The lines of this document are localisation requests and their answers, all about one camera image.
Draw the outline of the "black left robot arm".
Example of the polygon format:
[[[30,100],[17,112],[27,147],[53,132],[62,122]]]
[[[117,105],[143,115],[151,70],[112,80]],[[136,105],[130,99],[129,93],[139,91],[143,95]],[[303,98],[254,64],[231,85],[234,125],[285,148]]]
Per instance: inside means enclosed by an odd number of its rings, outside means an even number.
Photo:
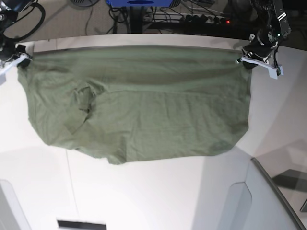
[[[243,56],[238,63],[243,62],[246,69],[253,69],[260,64],[267,65],[273,57],[272,67],[280,75],[282,67],[276,54],[281,42],[291,32],[283,3],[281,0],[252,0],[250,4],[256,10],[261,26],[256,34],[250,35],[250,43],[242,48]]]

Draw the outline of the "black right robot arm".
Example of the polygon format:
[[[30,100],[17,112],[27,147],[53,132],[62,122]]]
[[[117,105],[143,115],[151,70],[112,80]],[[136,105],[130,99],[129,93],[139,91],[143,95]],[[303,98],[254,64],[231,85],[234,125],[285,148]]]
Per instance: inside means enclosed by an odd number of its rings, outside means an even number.
[[[6,38],[4,32],[15,22],[18,15],[33,4],[33,0],[1,0],[0,1],[0,67],[13,59],[16,53],[15,42]]]

